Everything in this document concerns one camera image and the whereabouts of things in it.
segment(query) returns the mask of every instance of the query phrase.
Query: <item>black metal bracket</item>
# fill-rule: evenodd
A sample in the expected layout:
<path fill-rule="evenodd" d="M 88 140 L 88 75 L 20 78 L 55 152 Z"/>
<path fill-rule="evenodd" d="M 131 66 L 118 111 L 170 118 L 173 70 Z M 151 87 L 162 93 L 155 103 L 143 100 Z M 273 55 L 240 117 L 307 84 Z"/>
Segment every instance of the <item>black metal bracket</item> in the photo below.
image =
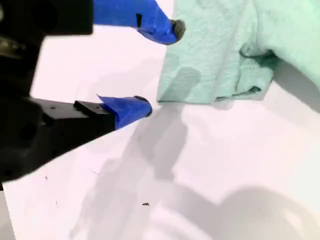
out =
<path fill-rule="evenodd" d="M 2 99 L 0 109 L 5 116 L 0 120 L 0 182 L 29 174 L 115 130 L 114 114 L 99 103 L 15 98 Z"/>

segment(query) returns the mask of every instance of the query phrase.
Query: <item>white table surface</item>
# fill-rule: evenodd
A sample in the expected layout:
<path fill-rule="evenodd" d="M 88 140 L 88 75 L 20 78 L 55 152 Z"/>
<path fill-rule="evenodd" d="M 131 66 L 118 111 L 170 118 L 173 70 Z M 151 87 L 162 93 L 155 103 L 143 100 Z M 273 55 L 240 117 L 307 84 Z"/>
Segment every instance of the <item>white table surface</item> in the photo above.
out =
<path fill-rule="evenodd" d="M 161 107 L 165 51 L 113 27 L 46 40 L 34 97 L 140 95 L 154 113 L 4 184 L 16 239 L 319 240 L 316 88 L 283 64 L 263 101 Z"/>

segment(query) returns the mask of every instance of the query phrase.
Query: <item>light green towel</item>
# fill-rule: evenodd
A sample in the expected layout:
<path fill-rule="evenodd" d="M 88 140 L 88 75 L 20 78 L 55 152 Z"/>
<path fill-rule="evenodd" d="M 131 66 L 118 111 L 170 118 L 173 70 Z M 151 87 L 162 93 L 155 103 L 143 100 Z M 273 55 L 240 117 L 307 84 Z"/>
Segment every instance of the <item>light green towel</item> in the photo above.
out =
<path fill-rule="evenodd" d="M 167 49 L 159 102 L 256 97 L 279 58 L 320 87 L 320 0 L 175 0 L 174 19 L 186 32 Z"/>

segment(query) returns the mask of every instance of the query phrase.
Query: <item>folded towel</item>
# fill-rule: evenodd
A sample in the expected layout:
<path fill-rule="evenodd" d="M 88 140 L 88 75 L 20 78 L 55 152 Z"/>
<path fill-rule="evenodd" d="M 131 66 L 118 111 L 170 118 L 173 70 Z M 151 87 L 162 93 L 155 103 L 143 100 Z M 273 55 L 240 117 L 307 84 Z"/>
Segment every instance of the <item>folded towel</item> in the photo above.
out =
<path fill-rule="evenodd" d="M 186 32 L 167 49 L 159 102 L 256 97 L 279 58 L 320 86 L 318 0 L 175 0 L 174 15 Z"/>

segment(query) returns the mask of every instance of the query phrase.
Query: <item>blue painter's tape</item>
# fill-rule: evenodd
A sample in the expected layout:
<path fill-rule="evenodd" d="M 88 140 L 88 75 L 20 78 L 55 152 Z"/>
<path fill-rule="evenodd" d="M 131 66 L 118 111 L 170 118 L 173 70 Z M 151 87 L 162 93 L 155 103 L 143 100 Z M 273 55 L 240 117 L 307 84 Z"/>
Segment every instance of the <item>blue painter's tape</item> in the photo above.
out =
<path fill-rule="evenodd" d="M 145 118 L 152 112 L 149 102 L 136 97 L 103 97 L 102 106 L 109 112 L 115 114 L 115 130 L 121 129 L 139 119 Z"/>
<path fill-rule="evenodd" d="M 137 15 L 141 16 L 140 26 Z M 156 0 L 94 0 L 94 24 L 135 28 L 159 44 L 177 41 L 170 19 Z"/>

